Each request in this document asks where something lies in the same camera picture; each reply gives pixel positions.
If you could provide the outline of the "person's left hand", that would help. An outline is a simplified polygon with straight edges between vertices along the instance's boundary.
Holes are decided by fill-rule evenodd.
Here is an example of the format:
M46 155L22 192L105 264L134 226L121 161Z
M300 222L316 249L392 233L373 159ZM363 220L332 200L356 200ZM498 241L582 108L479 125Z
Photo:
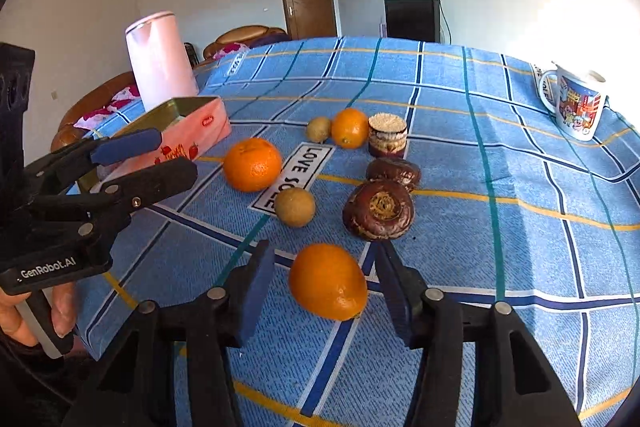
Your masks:
M26 347L58 346L70 350L77 320L76 286L67 282L54 286L51 294L40 292L9 295L1 291L1 332Z

